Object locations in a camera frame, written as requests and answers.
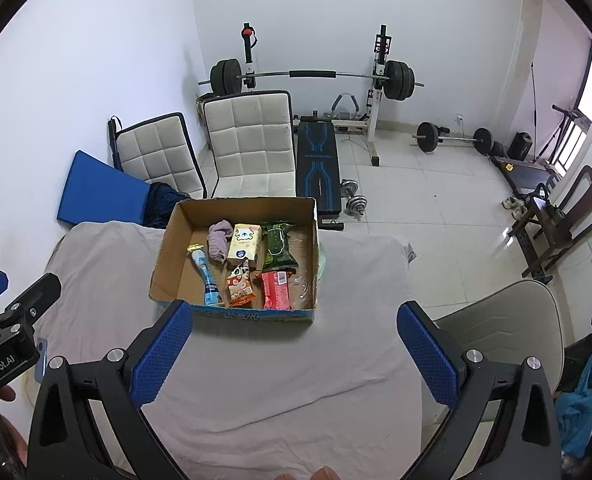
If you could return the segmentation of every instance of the white chair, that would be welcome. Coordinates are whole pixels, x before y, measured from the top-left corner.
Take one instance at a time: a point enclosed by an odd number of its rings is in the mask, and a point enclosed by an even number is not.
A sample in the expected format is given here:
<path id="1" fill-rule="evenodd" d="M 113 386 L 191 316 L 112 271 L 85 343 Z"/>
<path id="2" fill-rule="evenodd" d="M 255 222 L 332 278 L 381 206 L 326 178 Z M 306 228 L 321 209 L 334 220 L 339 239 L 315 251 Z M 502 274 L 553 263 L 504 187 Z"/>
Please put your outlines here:
<path id="1" fill-rule="evenodd" d="M 526 357 L 537 357 L 551 392 L 556 390 L 563 371 L 563 329 L 556 300 L 542 283 L 512 283 L 434 322 L 464 351 L 476 349 L 489 360 L 520 364 Z M 483 421 L 494 419 L 499 403 L 489 403 Z M 423 426 L 439 422 L 444 410 L 423 384 Z"/>
<path id="2" fill-rule="evenodd" d="M 214 197 L 296 195 L 288 92 L 217 97 L 204 112 L 218 176 Z"/>
<path id="3" fill-rule="evenodd" d="M 192 198 L 207 198 L 181 113 L 135 124 L 116 132 L 113 140 L 125 173 L 150 184 L 164 182 Z"/>

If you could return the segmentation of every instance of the open cardboard box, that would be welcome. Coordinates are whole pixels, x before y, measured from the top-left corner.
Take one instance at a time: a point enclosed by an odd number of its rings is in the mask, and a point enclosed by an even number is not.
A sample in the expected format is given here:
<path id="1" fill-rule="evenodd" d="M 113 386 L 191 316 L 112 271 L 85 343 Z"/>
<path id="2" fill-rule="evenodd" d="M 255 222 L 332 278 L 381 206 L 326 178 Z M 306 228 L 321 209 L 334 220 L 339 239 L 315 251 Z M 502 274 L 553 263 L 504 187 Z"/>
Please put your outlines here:
<path id="1" fill-rule="evenodd" d="M 295 224 L 287 234 L 289 252 L 298 262 L 295 276 L 306 280 L 309 292 L 307 301 L 296 310 L 264 310 L 265 297 L 259 280 L 253 280 L 256 298 L 250 308 L 228 308 L 229 290 L 227 275 L 232 267 L 226 261 L 218 264 L 208 257 L 207 232 L 210 225 L 227 220 L 237 223 L 262 224 L 284 220 Z M 292 243 L 291 240 L 302 240 Z M 265 260 L 266 237 L 261 239 L 258 265 Z M 204 244 L 208 267 L 218 285 L 225 306 L 205 306 L 205 286 L 187 247 Z M 316 202 L 312 198 L 257 197 L 214 198 L 211 200 L 184 200 L 173 208 L 172 216 L 163 236 L 151 277 L 149 297 L 158 302 L 185 300 L 195 312 L 210 316 L 237 317 L 243 319 L 304 320 L 314 319 L 317 299 L 318 236 Z"/>

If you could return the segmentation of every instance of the bedsheet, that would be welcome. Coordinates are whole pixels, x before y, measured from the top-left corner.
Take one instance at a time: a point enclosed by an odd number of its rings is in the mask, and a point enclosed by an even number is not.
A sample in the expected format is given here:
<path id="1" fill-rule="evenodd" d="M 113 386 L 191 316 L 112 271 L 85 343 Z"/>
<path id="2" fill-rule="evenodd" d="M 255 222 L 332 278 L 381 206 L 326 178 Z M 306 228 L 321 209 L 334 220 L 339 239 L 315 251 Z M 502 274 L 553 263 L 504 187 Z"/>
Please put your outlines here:
<path id="1" fill-rule="evenodd" d="M 161 308 L 148 290 L 162 230 L 81 223 L 47 266 L 62 295 L 36 323 L 47 356 L 70 363 L 127 348 Z M 420 452 L 421 377 L 396 331 L 413 299 L 406 249 L 387 236 L 320 232 L 327 256 L 312 324 L 194 316 L 157 399 L 143 412 L 192 480 L 399 478 Z M 35 401 L 38 384 L 28 374 Z M 99 402 L 111 457 L 130 469 Z"/>

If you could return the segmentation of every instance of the human hand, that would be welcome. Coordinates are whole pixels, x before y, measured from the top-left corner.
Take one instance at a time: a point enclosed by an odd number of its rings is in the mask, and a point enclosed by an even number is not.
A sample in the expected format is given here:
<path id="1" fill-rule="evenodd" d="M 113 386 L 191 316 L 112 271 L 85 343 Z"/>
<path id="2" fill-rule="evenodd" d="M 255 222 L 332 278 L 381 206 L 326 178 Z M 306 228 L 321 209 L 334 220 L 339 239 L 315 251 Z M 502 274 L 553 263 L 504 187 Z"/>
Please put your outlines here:
<path id="1" fill-rule="evenodd" d="M 284 473 L 276 476 L 273 480 L 296 480 L 296 478 L 290 473 Z M 309 480 L 340 480 L 340 476 L 332 468 L 324 466 L 311 475 Z"/>
<path id="2" fill-rule="evenodd" d="M 3 386 L 0 388 L 0 400 L 5 400 L 6 402 L 12 402 L 15 399 L 15 392 L 13 388 L 9 385 Z M 27 466 L 27 443 L 24 441 L 24 438 L 20 434 L 18 430 L 15 429 L 14 425 L 7 420 L 4 416 L 2 417 L 2 422 L 6 427 L 7 431 L 9 432 L 9 436 L 12 438 L 13 445 L 16 449 L 16 453 L 18 454 L 18 458 L 22 462 L 23 466 Z"/>

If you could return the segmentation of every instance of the green wet wipes package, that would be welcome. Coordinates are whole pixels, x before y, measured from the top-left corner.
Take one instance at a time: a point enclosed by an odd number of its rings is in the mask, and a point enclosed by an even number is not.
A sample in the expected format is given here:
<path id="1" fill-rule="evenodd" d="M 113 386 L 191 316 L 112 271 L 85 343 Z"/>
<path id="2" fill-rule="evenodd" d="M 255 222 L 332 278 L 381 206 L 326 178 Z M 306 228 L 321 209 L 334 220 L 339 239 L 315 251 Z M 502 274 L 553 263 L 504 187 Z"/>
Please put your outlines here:
<path id="1" fill-rule="evenodd" d="M 294 227 L 288 222 L 272 222 L 263 224 L 263 234 L 267 235 L 265 251 L 265 270 L 298 269 L 298 262 L 289 253 L 287 232 Z"/>

